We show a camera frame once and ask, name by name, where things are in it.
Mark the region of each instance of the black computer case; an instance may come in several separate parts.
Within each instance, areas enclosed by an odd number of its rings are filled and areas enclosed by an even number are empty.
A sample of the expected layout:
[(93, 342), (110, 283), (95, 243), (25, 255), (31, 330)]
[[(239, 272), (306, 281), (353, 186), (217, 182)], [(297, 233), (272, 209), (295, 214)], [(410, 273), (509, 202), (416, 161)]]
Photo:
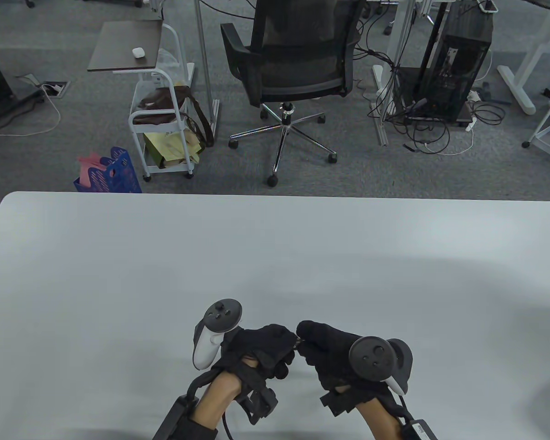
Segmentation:
[(493, 36), (493, 14), (484, 13), (476, 0), (451, 4), (438, 44), (432, 52), (416, 101), (426, 98), (424, 113), (457, 121), (473, 82), (485, 60)]

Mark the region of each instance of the metal pole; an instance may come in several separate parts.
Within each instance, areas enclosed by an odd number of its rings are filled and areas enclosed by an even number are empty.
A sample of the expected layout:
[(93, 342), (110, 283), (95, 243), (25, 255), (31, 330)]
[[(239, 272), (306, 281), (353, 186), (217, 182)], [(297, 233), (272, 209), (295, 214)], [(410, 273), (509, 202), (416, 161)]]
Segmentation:
[(204, 40), (204, 24), (202, 23), (202, 11), (199, 0), (193, 0), (196, 9), (196, 21), (198, 23), (198, 36), (200, 49), (202, 50), (202, 64), (204, 77), (206, 78), (206, 98), (208, 99), (208, 112), (210, 113), (210, 125), (216, 124), (214, 116), (214, 100), (212, 99), (212, 86), (210, 86), (210, 72), (208, 71), (208, 55), (206, 54), (206, 40)]

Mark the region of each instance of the plastic bag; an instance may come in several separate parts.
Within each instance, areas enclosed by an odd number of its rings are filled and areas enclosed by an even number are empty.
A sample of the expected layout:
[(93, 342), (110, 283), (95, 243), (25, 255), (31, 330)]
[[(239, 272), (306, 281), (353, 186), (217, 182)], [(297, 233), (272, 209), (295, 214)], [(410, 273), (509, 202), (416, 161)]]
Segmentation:
[(178, 86), (186, 84), (185, 77), (183, 75), (183, 67), (178, 63), (173, 55), (167, 50), (159, 49), (159, 56), (157, 57), (157, 69), (161, 69), (167, 75), (171, 77), (173, 84), (164, 84), (163, 87)]

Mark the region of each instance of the dark wooden tabletop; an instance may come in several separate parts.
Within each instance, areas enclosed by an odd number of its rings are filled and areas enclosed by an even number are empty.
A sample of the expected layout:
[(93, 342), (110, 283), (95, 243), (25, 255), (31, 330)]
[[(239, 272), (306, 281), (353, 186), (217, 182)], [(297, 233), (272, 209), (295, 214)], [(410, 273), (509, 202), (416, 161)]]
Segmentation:
[[(89, 72), (152, 69), (156, 66), (161, 41), (162, 20), (108, 21), (102, 26), (93, 50)], [(134, 48), (143, 48), (145, 57), (135, 58)]]

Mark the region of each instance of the chair armrest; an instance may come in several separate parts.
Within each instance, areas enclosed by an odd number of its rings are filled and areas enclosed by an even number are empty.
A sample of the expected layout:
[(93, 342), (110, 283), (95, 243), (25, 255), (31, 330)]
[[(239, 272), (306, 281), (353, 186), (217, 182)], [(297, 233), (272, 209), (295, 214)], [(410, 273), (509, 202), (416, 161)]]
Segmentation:
[(252, 59), (260, 58), (260, 55), (250, 52), (242, 44), (237, 28), (232, 23), (221, 24), (220, 30), (222, 31), (222, 39), (224, 40), (228, 67), (233, 76), (240, 80), (242, 76), (239, 68), (242, 67), (244, 69), (246, 64), (252, 62)]

